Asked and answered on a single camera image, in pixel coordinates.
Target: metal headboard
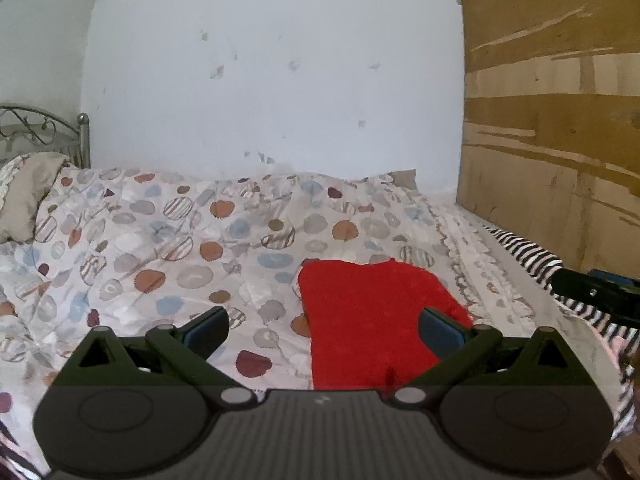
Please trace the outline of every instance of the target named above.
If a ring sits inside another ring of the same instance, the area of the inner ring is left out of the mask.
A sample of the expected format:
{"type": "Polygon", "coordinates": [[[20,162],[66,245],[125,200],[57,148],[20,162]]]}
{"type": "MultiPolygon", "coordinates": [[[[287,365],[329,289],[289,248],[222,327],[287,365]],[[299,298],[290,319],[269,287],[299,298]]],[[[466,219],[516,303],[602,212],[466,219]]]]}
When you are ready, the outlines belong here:
{"type": "Polygon", "coordinates": [[[67,155],[78,168],[91,165],[89,116],[79,114],[78,126],[46,110],[0,103],[0,166],[31,152],[67,155]]]}

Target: orange polka dot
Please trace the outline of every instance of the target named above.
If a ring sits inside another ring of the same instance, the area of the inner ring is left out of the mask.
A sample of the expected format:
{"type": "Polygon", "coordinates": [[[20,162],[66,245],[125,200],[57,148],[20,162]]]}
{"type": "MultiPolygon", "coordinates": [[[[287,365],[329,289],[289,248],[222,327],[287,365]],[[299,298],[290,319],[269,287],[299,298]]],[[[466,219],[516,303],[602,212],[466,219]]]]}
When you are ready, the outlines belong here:
{"type": "Polygon", "coordinates": [[[41,283],[40,285],[38,285],[38,294],[41,296],[44,296],[46,291],[49,290],[50,286],[51,286],[51,282],[41,283]]]}
{"type": "Polygon", "coordinates": [[[57,376],[58,376],[58,372],[49,372],[47,375],[45,375],[42,378],[42,382],[44,382],[47,386],[51,386],[51,384],[53,383],[53,381],[56,379],[57,376]]]}
{"type": "Polygon", "coordinates": [[[139,176],[135,176],[133,178],[133,180],[135,180],[136,182],[138,182],[139,184],[142,184],[144,182],[150,182],[151,180],[153,180],[156,177],[155,173],[143,173],[139,176]]]}
{"type": "Polygon", "coordinates": [[[299,336],[311,337],[311,331],[309,330],[309,325],[306,322],[306,316],[304,314],[300,314],[294,318],[291,322],[291,329],[299,336]]]}
{"type": "Polygon", "coordinates": [[[0,303],[0,316],[16,316],[14,304],[11,301],[0,303]]]}
{"type": "Polygon", "coordinates": [[[231,294],[226,290],[217,290],[216,292],[209,294],[209,301],[211,303],[225,303],[225,301],[229,301],[230,299],[231,294]]]}
{"type": "Polygon", "coordinates": [[[217,242],[204,242],[200,245],[200,256],[207,262],[213,262],[222,256],[224,249],[217,242]]]}
{"type": "Polygon", "coordinates": [[[352,222],[348,220],[341,220],[332,230],[332,234],[335,240],[343,240],[348,242],[349,240],[353,240],[358,236],[358,228],[352,222]]]}
{"type": "Polygon", "coordinates": [[[148,294],[163,286],[165,281],[166,275],[164,274],[164,272],[153,269],[145,269],[137,273],[134,280],[134,286],[136,287],[136,290],[148,294]]]}
{"type": "Polygon", "coordinates": [[[81,228],[72,230],[71,234],[69,235],[69,242],[68,242],[69,249],[72,249],[80,241],[81,237],[82,237],[81,228]]]}
{"type": "Polygon", "coordinates": [[[234,211],[236,204],[229,200],[217,200],[211,204],[209,210],[216,218],[226,218],[234,211]]]}

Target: striped fabric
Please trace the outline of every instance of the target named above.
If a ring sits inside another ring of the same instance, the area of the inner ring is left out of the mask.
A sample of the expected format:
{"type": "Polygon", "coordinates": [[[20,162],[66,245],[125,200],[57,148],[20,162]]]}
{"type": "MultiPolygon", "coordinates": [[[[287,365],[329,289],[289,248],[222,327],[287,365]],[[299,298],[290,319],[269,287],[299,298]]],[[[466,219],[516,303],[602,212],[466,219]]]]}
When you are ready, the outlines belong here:
{"type": "Polygon", "coordinates": [[[560,258],[539,245],[511,232],[492,227],[485,228],[505,249],[516,257],[525,270],[554,297],[562,308],[570,310],[576,316],[590,323],[609,345],[612,344],[613,338],[616,336],[620,336],[625,340],[623,351],[620,352],[621,358],[619,359],[622,371],[620,377],[622,392],[618,401],[618,408],[614,414],[615,426],[612,439],[615,440],[631,433],[636,421],[632,378],[634,369],[623,358],[633,356],[638,350],[640,343],[638,329],[612,323],[609,319],[609,314],[604,314],[593,305],[587,305],[571,298],[554,294],[549,281],[553,273],[562,267],[560,258]]]}
{"type": "Polygon", "coordinates": [[[7,427],[0,421],[0,479],[41,480],[38,470],[24,455],[7,427]]]}

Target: red towel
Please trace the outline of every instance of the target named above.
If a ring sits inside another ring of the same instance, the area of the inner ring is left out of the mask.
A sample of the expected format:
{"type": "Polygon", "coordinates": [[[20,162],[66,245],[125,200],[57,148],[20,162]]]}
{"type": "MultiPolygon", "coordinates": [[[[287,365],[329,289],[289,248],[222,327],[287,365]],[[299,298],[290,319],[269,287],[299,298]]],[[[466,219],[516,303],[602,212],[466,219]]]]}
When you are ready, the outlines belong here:
{"type": "Polygon", "coordinates": [[[466,311],[433,274],[395,260],[364,266],[310,262],[298,284],[319,390],[388,393],[436,365],[438,358],[418,337],[418,315],[427,306],[471,326],[466,311]]]}

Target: bedsheet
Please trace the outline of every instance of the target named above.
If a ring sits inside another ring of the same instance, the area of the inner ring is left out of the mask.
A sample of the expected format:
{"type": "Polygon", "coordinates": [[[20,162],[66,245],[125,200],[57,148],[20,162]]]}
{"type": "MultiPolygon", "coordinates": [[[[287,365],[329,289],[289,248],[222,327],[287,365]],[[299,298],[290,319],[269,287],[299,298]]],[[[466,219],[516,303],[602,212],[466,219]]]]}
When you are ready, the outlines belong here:
{"type": "Polygon", "coordinates": [[[0,420],[46,471],[31,417],[91,327],[142,335],[214,304],[231,330],[210,364],[258,393],[311,388],[296,275],[316,258],[408,262],[435,274],[473,320],[507,336],[535,329],[464,215],[386,175],[205,181],[64,168],[33,244],[0,245],[0,420]]]}

